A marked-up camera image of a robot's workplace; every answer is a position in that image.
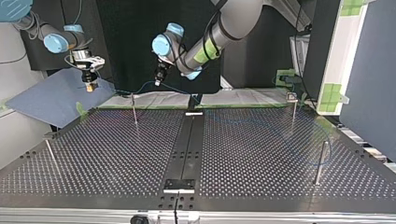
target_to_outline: vertical pin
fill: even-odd
[[[55,160],[55,156],[53,155],[53,152],[52,152],[52,147],[50,146],[50,140],[46,139],[46,144],[47,144],[47,147],[49,149],[50,156],[52,157],[53,160]]]
[[[298,98],[297,98],[297,93],[295,92],[288,92],[286,94],[286,101],[288,103],[294,104],[294,109],[293,109],[293,122],[296,118],[296,111],[297,111],[297,103],[298,103]]]
[[[324,141],[323,145],[322,145],[322,150],[320,152],[320,158],[319,158],[319,164],[318,164],[318,169],[317,169],[317,175],[315,176],[315,185],[319,184],[320,181],[320,176],[321,176],[321,171],[323,168],[323,162],[324,162],[324,154],[326,151],[326,148],[328,147],[329,142],[328,141]]]
[[[132,97],[132,108],[134,110],[134,123],[137,124],[137,116],[136,116],[136,110],[134,108],[134,94],[133,93],[132,93],[131,97]]]

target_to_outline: metal rod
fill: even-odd
[[[319,184],[322,168],[323,168],[323,162],[324,162],[324,154],[326,151],[326,148],[328,147],[329,142],[324,141],[322,145],[322,150],[320,152],[320,159],[319,159],[319,164],[318,164],[318,169],[317,169],[317,175],[315,176],[315,185]]]
[[[132,108],[134,110],[134,123],[137,124],[136,110],[135,110],[135,107],[134,107],[134,95],[132,94],[131,97],[132,97]]]
[[[294,122],[294,120],[296,119],[297,103],[298,103],[298,101],[296,101],[296,102],[294,103],[294,110],[293,110],[293,122]]]
[[[50,156],[52,157],[53,160],[55,160],[55,156],[53,155],[52,147],[50,146],[50,141],[48,139],[46,139],[46,144],[47,144],[47,147],[49,148]]]

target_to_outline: robotic arm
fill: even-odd
[[[82,81],[87,91],[94,91],[97,87],[97,71],[101,69],[105,60],[92,56],[88,45],[91,39],[85,38],[82,27],[77,24],[66,25],[59,31],[50,24],[39,19],[31,11],[33,0],[0,0],[0,22],[11,22],[20,31],[26,31],[31,39],[38,38],[52,53],[64,53],[71,50],[71,65],[83,72]]]
[[[157,86],[164,81],[171,65],[176,66],[183,77],[196,79],[203,64],[217,59],[230,42],[243,39],[253,30],[262,12],[262,0],[211,1],[218,13],[212,17],[204,36],[189,51],[182,45],[184,29],[178,24],[169,23],[166,31],[154,38],[152,48],[159,58],[155,71]]]

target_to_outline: metal table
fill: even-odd
[[[139,110],[135,125],[130,110],[96,110],[70,124],[0,171],[0,223],[396,221],[396,175],[326,119],[293,120],[291,107],[184,112]],[[164,193],[168,179],[195,191]]]

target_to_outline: blue panel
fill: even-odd
[[[32,8],[33,0],[0,0],[0,22],[18,21]]]
[[[9,100],[6,105],[24,115],[63,128],[79,117],[77,103],[89,110],[114,95],[114,85],[98,79],[99,88],[86,92],[81,71],[61,70]]]

